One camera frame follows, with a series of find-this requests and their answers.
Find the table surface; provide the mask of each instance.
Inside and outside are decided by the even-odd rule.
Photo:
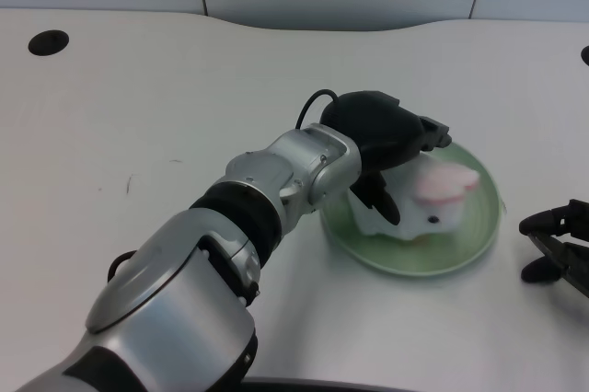
[[[36,57],[34,35],[67,48]],[[589,301],[524,285],[520,220],[589,199],[589,24],[451,21],[376,33],[166,13],[0,10],[0,389],[57,363],[111,261],[190,206],[320,88],[377,89],[451,127],[507,212],[469,268],[412,280],[328,244],[318,213],[267,265],[252,375],[419,391],[589,388]],[[308,120],[318,117],[321,105]]]

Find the black circular hole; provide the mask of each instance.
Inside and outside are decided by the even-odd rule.
[[[583,62],[589,65],[589,45],[581,50],[581,59]]]
[[[70,37],[61,30],[47,30],[33,37],[29,42],[29,52],[37,56],[49,56],[63,50]]]

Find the black cable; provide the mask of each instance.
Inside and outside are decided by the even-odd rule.
[[[323,95],[328,95],[330,98],[333,99],[333,105],[335,107],[335,110],[337,111],[338,103],[340,102],[340,100],[338,99],[338,95],[336,95],[331,90],[327,90],[327,89],[319,90],[317,93],[315,93],[311,98],[309,98],[307,100],[305,106],[301,110],[301,114],[299,114],[298,120],[296,121],[296,126],[294,127],[296,130],[300,130],[301,129],[301,125],[303,124],[303,119],[305,118],[306,112],[309,110],[309,107],[311,107],[311,104],[313,102],[315,102],[315,100],[319,96],[323,96]]]
[[[114,277],[114,274],[117,273],[117,268],[119,268],[119,265],[121,263],[123,263],[124,261],[130,259],[133,254],[137,252],[137,251],[129,251],[129,252],[125,252],[124,254],[121,254],[119,257],[117,257],[111,264],[110,264],[110,268],[109,268],[109,274],[107,275],[107,282],[110,282],[110,279],[112,279],[112,277]]]

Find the robotic arm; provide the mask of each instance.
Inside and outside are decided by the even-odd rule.
[[[325,93],[334,102],[321,124],[291,130],[229,162],[222,178],[112,277],[74,351],[19,391],[237,386],[258,346],[246,306],[260,293],[260,271],[283,236],[365,176],[451,142],[447,127],[383,93],[338,98],[321,90],[312,99]],[[358,190],[368,185],[366,203],[377,191],[370,179]]]

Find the black clamp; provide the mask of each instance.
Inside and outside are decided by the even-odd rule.
[[[554,236],[570,234],[589,241],[589,203],[571,200],[568,205],[534,214],[519,224],[545,255],[522,269],[527,283],[549,283],[563,278],[589,296],[589,248],[560,242]]]

